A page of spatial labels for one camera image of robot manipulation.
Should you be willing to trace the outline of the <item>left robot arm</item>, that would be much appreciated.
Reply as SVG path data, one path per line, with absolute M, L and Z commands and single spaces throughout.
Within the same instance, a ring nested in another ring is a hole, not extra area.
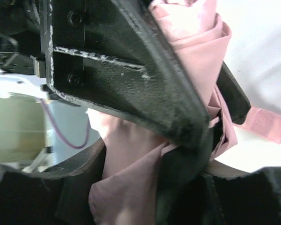
M 0 93 L 51 97 L 175 144 L 212 141 L 195 80 L 147 0 L 0 0 Z

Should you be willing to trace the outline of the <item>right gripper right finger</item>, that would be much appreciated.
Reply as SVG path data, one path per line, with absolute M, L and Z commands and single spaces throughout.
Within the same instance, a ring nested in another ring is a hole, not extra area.
M 281 225 L 281 167 L 248 173 L 213 161 L 200 178 L 204 225 Z

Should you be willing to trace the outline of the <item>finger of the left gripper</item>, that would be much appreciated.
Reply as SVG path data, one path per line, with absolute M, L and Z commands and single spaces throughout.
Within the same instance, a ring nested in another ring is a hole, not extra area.
M 237 125 L 244 124 L 251 104 L 225 62 L 222 64 L 217 86 L 226 101 L 232 122 Z
M 61 98 L 177 145 L 208 136 L 209 115 L 143 0 L 48 0 L 47 85 Z

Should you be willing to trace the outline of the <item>pink folding umbrella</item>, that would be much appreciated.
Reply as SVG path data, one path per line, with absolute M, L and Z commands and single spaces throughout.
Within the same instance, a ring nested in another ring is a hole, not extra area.
M 231 38 L 215 0 L 154 0 L 149 11 L 181 59 L 215 131 L 208 166 L 237 143 L 228 106 L 216 79 Z M 97 225 L 203 225 L 206 208 L 197 151 L 132 122 L 88 109 L 103 139 L 102 179 L 92 184 L 89 208 Z

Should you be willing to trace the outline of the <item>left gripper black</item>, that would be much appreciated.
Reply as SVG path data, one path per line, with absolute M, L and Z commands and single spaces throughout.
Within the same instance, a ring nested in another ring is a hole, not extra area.
M 4 73 L 50 77 L 51 0 L 0 0 L 0 69 Z

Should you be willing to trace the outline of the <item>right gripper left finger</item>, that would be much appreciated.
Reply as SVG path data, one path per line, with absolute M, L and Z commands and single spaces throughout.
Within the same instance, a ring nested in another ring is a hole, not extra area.
M 45 172 L 0 165 L 0 225 L 93 225 L 89 190 L 102 178 L 102 139 Z

